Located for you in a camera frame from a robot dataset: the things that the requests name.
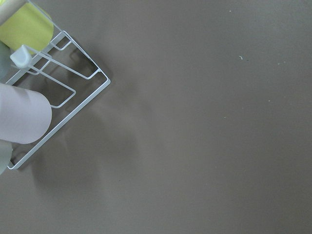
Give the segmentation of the pink cup on rack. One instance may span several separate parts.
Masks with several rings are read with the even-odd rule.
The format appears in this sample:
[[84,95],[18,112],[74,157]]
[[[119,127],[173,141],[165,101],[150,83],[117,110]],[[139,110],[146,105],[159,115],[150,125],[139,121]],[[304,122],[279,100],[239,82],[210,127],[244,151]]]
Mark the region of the pink cup on rack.
[[28,144],[40,139],[52,120],[52,107],[39,92],[0,85],[0,138]]

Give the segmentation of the yellow cup on rack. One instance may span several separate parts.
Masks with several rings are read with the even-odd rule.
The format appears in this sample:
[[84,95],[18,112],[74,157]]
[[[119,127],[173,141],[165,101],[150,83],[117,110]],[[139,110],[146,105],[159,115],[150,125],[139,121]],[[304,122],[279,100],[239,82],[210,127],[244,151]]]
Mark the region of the yellow cup on rack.
[[27,0],[0,2],[0,41],[13,51],[27,45],[44,49],[54,34],[49,15]]

